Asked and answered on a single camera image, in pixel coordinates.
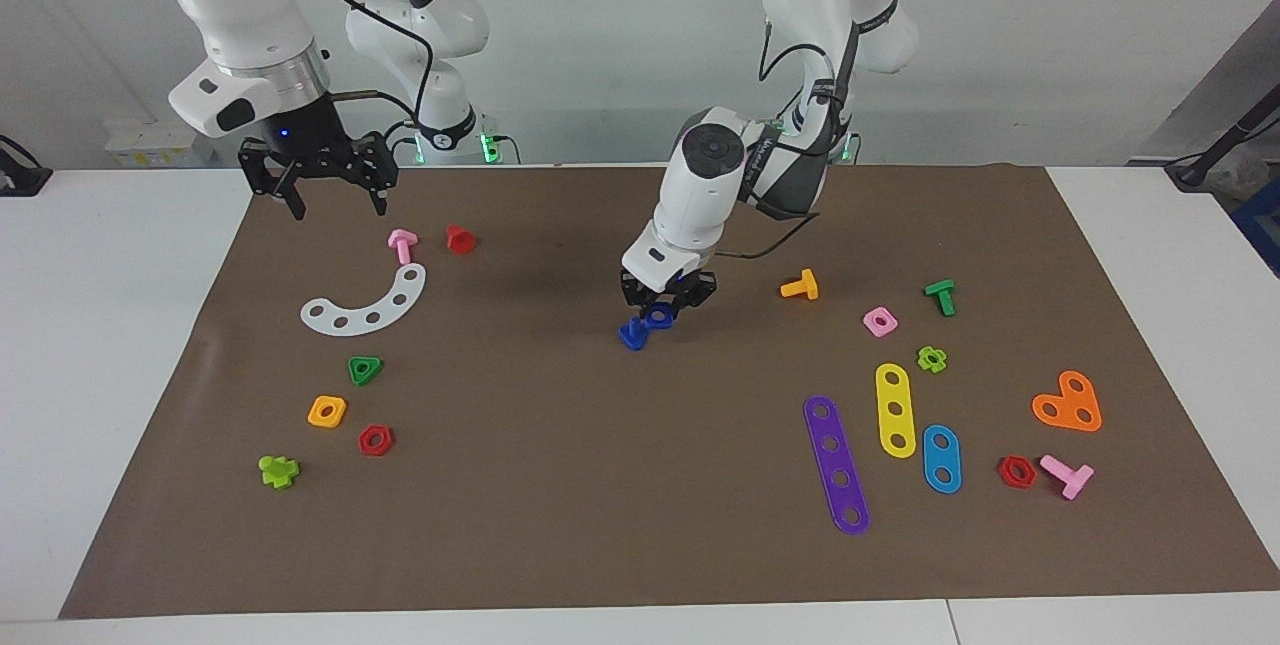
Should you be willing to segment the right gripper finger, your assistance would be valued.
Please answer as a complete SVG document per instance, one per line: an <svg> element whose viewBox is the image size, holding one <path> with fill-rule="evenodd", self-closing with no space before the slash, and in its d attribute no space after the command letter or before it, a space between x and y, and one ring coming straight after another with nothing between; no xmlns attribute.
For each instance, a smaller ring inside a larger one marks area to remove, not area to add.
<svg viewBox="0 0 1280 645"><path fill-rule="evenodd" d="M365 189L379 218L387 215L389 189L396 188L399 166L380 133L367 133L349 139L346 159L346 180Z"/></svg>
<svg viewBox="0 0 1280 645"><path fill-rule="evenodd" d="M303 220L306 203L296 186L305 165L301 157L273 152L264 139L246 138L238 148L238 163L253 195L284 203L294 220Z"/></svg>

